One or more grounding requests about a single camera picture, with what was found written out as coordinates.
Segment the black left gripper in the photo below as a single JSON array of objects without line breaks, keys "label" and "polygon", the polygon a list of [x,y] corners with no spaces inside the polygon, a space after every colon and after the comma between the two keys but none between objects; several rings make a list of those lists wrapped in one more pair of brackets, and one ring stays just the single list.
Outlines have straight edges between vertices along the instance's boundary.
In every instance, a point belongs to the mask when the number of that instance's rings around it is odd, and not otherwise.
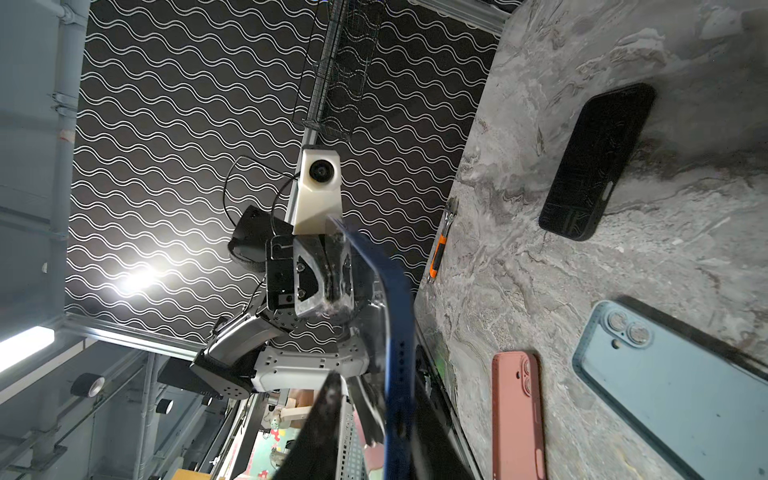
[{"label": "black left gripper", "polygon": [[360,312],[355,286],[356,235],[275,235],[266,241],[266,302],[298,317],[353,318]]}]

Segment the orange handled wrench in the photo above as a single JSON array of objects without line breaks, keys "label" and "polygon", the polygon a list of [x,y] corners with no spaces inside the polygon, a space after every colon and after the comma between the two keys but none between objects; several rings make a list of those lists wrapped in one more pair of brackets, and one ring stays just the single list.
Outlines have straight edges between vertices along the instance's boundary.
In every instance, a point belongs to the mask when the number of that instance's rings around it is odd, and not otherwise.
[{"label": "orange handled wrench", "polygon": [[458,205],[459,200],[456,197],[451,197],[444,209],[440,228],[438,229],[437,242],[429,263],[427,278],[429,283],[434,283],[437,278],[447,244],[447,237],[458,212]]}]

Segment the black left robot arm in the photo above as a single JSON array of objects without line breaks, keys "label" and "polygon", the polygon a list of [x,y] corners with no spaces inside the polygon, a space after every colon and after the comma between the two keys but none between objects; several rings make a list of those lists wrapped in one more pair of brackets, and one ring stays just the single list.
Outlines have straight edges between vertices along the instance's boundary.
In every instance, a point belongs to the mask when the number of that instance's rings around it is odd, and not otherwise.
[{"label": "black left robot arm", "polygon": [[256,206],[236,222],[232,260],[262,275],[253,298],[219,320],[191,371],[221,396],[244,400],[282,389],[317,389],[331,372],[365,374],[370,357],[350,324],[355,261],[330,223],[320,235],[295,236],[289,224]]}]

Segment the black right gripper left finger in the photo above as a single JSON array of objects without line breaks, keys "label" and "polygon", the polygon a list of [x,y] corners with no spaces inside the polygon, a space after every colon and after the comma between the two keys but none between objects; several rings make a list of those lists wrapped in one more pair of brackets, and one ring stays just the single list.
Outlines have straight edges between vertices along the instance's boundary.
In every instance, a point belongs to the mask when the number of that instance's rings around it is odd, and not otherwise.
[{"label": "black right gripper left finger", "polygon": [[335,478],[342,400],[342,377],[331,372],[275,480]]}]

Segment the black smartphone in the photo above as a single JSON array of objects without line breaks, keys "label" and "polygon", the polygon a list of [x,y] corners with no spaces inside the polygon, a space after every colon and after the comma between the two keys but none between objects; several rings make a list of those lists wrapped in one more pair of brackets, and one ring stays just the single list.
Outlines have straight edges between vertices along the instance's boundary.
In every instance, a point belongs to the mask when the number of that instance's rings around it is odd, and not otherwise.
[{"label": "black smartphone", "polygon": [[369,446],[383,448],[383,479],[411,477],[415,408],[415,317],[400,264],[343,221],[326,222],[337,318],[348,325],[368,362],[354,377],[352,403]]}]

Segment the light blue phone case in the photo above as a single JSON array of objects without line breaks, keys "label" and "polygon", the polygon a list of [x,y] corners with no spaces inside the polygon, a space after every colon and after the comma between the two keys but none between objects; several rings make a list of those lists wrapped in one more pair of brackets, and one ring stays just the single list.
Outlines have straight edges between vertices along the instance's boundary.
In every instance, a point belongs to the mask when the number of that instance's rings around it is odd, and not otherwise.
[{"label": "light blue phone case", "polygon": [[766,478],[766,379],[611,300],[593,307],[572,367],[684,478]]}]

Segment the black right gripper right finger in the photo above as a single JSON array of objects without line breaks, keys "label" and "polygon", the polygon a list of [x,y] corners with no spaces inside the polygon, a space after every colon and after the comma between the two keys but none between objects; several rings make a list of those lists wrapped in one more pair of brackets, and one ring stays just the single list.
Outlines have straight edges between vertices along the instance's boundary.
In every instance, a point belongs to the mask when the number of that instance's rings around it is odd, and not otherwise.
[{"label": "black right gripper right finger", "polygon": [[473,479],[452,440],[447,406],[422,347],[415,351],[415,411],[413,414],[413,478]]}]

